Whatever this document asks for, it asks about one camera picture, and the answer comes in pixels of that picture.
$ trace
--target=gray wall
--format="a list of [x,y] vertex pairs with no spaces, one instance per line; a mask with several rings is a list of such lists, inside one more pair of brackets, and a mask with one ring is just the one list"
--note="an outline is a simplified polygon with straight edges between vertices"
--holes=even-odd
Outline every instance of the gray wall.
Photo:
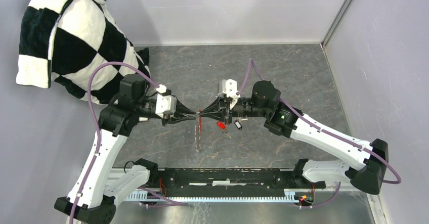
[[390,223],[429,219],[427,1],[355,0],[327,46],[352,131],[385,139],[403,178],[382,188]]
[[108,0],[134,44],[320,42],[344,0]]
[[64,223],[54,210],[94,139],[88,105],[55,83],[17,86],[21,19],[30,0],[0,0],[0,223]]

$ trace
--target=white gear rack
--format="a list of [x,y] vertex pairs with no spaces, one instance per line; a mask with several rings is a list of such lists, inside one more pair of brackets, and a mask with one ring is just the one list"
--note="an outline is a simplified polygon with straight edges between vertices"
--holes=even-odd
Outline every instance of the white gear rack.
[[[281,197],[167,197],[169,200],[179,202],[270,202],[270,203],[298,203],[295,192],[285,191]],[[135,190],[124,201],[158,202],[157,198],[148,198],[148,192]]]

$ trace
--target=checkered pillow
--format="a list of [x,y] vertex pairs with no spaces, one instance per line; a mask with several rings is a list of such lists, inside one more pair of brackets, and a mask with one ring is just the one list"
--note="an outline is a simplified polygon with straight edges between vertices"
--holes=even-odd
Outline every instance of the checkered pillow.
[[[16,83],[49,88],[51,80],[87,100],[91,73],[120,61],[150,76],[149,50],[138,53],[106,8],[105,0],[31,0],[22,19]],[[95,76],[91,98],[106,104],[134,71],[107,66]]]

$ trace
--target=black and white checkered fabric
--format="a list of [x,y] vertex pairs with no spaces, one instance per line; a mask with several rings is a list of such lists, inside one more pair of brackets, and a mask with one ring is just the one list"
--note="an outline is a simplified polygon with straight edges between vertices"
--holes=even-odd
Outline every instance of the black and white checkered fabric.
[[[31,0],[22,19],[16,83],[49,88],[51,80],[73,96],[88,100],[91,73],[119,61],[150,76],[149,51],[137,53],[116,26],[105,0]],[[95,76],[91,97],[106,104],[119,82],[134,71],[107,66]]]

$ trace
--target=wall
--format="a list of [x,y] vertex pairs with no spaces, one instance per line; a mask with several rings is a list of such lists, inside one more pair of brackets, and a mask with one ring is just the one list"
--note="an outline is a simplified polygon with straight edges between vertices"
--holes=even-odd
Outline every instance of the wall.
[[108,0],[138,45],[320,42],[344,0]]
[[30,0],[0,0],[0,223],[64,223],[54,210],[71,190],[94,139],[88,105],[53,83],[15,84],[21,19]]
[[403,178],[382,188],[389,223],[429,219],[428,23],[427,0],[354,0],[327,45],[353,132],[385,139]]

